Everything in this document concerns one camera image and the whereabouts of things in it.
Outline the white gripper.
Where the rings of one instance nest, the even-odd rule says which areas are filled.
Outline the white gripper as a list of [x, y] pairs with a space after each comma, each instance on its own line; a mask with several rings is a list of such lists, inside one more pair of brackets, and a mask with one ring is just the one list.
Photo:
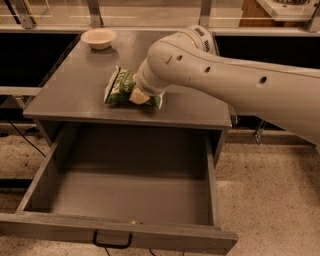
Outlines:
[[168, 82], [160, 79], [151, 71], [147, 60], [141, 63], [137, 74], [133, 74], [133, 80], [136, 81], [138, 87], [133, 89], [129, 100], [136, 105], [146, 103], [150, 99], [149, 96], [164, 93], [170, 86]]

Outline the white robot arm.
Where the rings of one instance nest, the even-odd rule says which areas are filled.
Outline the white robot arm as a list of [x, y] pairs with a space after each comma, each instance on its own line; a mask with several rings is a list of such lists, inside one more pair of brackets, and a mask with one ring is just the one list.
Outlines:
[[171, 85], [196, 89], [320, 145], [319, 70], [218, 56], [199, 25], [153, 43], [136, 84], [150, 96]]

